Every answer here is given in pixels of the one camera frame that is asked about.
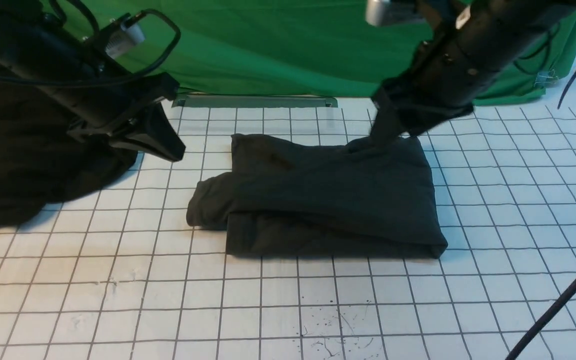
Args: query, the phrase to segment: green backdrop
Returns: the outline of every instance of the green backdrop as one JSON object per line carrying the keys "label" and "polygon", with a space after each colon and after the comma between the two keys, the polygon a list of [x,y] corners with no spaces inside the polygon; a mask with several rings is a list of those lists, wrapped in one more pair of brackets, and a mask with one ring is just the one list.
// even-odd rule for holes
{"label": "green backdrop", "polygon": [[[103,26],[111,18],[157,9],[182,29],[182,40],[162,67],[184,91],[221,95],[370,96],[382,79],[409,66],[427,25],[376,28],[364,21],[366,0],[84,0]],[[64,3],[68,29],[90,30]],[[157,18],[142,21],[146,42],[119,62],[131,71],[156,59],[172,38]],[[569,73],[576,56],[576,14],[555,37],[548,65]],[[523,61],[536,71],[542,57]],[[535,76],[509,68],[480,96],[479,105],[523,103],[544,89]]]}

